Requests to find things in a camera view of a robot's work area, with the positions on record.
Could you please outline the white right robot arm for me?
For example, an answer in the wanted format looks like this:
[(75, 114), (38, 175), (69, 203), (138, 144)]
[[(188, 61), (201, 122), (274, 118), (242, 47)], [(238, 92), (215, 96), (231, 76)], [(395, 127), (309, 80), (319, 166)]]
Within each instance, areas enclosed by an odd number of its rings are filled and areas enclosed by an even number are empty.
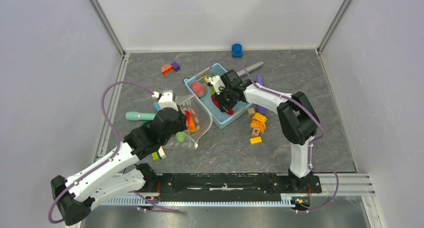
[(248, 79), (243, 81), (230, 70), (221, 76), (209, 77), (213, 97), (220, 110), (227, 112), (238, 102), (253, 103), (278, 115), (284, 137), (290, 142), (291, 164), (288, 170), (289, 186), (295, 192), (308, 187), (313, 176), (311, 152), (315, 135), (322, 129), (318, 116), (302, 92), (281, 93)]

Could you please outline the orange red toy fruit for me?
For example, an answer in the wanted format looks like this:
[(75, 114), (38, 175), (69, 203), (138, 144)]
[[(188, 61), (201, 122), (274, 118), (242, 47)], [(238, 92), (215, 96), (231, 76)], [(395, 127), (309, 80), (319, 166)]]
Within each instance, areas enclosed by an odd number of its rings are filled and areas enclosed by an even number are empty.
[(187, 127), (190, 133), (195, 133), (196, 131), (196, 124), (194, 121), (194, 118), (190, 111), (185, 110), (185, 114), (187, 116)]

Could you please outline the red toy chili pepper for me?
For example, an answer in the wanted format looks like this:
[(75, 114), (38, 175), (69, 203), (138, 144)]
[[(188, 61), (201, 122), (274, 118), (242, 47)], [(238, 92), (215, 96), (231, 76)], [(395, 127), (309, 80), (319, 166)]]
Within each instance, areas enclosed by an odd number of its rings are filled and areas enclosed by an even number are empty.
[[(221, 106), (220, 106), (220, 104), (218, 103), (218, 101), (215, 99), (215, 97), (213, 95), (211, 96), (211, 100), (212, 100), (212, 102), (215, 104), (215, 106), (217, 108), (219, 108), (221, 111), (223, 111), (222, 108), (221, 108)], [(226, 113), (228, 115), (233, 115), (234, 114), (234, 111), (232, 109), (230, 109), (230, 110), (226, 111)]]

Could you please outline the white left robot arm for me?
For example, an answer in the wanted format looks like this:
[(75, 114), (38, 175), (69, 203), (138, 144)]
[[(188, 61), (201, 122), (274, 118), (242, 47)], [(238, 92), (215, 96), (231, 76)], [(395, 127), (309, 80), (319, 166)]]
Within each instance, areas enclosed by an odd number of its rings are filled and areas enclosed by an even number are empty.
[(111, 198), (140, 189), (154, 190), (157, 178), (146, 164), (121, 177), (115, 174), (158, 151), (173, 135), (185, 131), (187, 119), (180, 108), (163, 108), (153, 120), (133, 129), (96, 163), (67, 178), (61, 175), (53, 178), (50, 184), (54, 201), (48, 213), (49, 221), (56, 222), (52, 218), (55, 207), (66, 225), (74, 225)]

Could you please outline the green toy cucumber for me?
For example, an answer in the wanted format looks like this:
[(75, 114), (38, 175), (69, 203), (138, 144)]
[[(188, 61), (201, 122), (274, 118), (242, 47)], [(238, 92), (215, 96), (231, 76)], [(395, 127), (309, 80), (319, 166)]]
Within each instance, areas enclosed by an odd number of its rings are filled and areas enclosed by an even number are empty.
[(178, 132), (176, 135), (176, 139), (178, 142), (182, 143), (186, 140), (186, 135), (184, 132)]

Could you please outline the clear polka dot zip bag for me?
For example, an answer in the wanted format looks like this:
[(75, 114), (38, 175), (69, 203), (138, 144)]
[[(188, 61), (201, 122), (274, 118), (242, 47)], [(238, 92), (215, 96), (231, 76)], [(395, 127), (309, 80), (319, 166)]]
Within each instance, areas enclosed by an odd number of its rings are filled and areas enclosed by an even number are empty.
[(192, 95), (177, 96), (175, 99), (176, 103), (180, 106), (182, 112), (185, 114), (185, 110), (190, 111), (195, 122), (196, 131), (190, 133), (188, 128), (183, 131), (186, 135), (184, 142), (180, 143), (177, 141), (176, 136), (173, 136), (165, 149), (197, 149), (199, 146), (199, 140), (205, 133), (210, 129), (213, 119), (210, 111), (200, 101), (200, 99)]

